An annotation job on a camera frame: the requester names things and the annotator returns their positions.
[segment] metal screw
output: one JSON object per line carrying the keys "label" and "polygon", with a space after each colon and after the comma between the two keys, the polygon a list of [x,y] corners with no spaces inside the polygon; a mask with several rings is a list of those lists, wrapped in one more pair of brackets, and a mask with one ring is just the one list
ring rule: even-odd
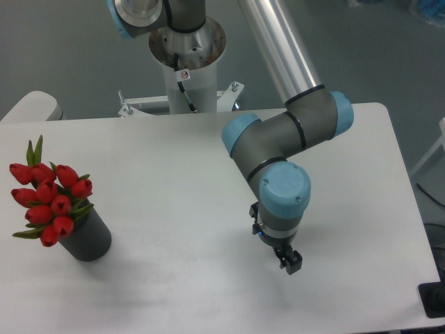
{"label": "metal screw", "polygon": [[133,115],[133,109],[131,108],[130,103],[127,103],[127,113]]}
{"label": "metal screw", "polygon": [[232,82],[232,92],[236,92],[236,89],[239,87],[236,81]]}
{"label": "metal screw", "polygon": [[118,90],[118,95],[119,95],[120,105],[123,106],[125,104],[125,98],[121,90]]}

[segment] black object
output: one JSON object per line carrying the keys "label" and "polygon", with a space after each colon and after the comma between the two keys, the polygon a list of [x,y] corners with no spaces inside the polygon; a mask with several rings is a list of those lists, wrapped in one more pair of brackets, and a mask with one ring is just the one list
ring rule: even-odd
{"label": "black object", "polygon": [[273,248],[273,252],[280,260],[280,268],[286,268],[287,273],[292,275],[301,269],[303,261],[301,254],[296,250],[293,250],[291,246],[291,241],[296,233],[284,239],[276,239],[268,236],[258,223],[258,205],[258,202],[252,204],[249,210],[249,215],[254,219],[252,234],[258,234],[265,244],[268,244]]}
{"label": "black object", "polygon": [[108,251],[111,233],[93,208],[88,215],[74,223],[74,229],[68,237],[58,241],[76,259],[89,262],[97,260]]}
{"label": "black object", "polygon": [[428,318],[445,317],[445,286],[442,282],[420,284],[419,293]]}

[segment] metal bracket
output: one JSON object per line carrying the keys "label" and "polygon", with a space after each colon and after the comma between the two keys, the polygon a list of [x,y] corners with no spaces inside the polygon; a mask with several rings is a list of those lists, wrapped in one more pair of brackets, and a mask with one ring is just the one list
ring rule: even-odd
{"label": "metal bracket", "polygon": [[[218,101],[216,102],[217,112],[239,110],[241,107],[239,105],[238,98],[243,90],[244,85],[242,83],[233,81],[227,90],[219,90],[216,92],[216,96],[218,98]],[[151,110],[168,108],[168,98],[166,95],[125,99],[121,90],[118,91],[118,95],[121,106],[121,109],[119,110],[120,117],[150,116],[153,115],[150,113]]]}

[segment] silver metal arm segment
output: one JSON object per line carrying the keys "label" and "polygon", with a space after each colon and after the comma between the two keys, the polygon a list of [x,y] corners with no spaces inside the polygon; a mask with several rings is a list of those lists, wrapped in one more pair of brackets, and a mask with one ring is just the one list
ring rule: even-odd
{"label": "silver metal arm segment", "polygon": [[239,0],[283,103],[321,84],[286,5]]}

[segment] black cable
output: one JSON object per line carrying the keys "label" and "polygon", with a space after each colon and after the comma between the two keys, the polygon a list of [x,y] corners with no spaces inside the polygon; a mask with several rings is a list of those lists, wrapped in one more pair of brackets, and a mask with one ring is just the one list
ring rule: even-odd
{"label": "black cable", "polygon": [[[179,54],[175,54],[173,70],[175,70],[175,72],[179,71]],[[181,91],[181,93],[184,94],[184,97],[186,98],[186,101],[187,101],[188,107],[190,108],[190,111],[192,113],[197,113],[197,109],[195,108],[195,106],[193,105],[193,103],[190,100],[190,97],[186,93],[186,89],[184,88],[182,81],[178,81],[177,83],[178,83],[179,90]]]}
{"label": "black cable", "polygon": [[431,199],[434,203],[436,203],[437,205],[439,205],[440,207],[445,208],[445,204],[440,203],[438,200],[436,200],[434,197],[432,197],[424,188],[422,188],[422,186],[419,183],[416,183],[417,187],[420,189],[420,191],[422,193],[425,194],[426,197],[428,197],[429,199]]}

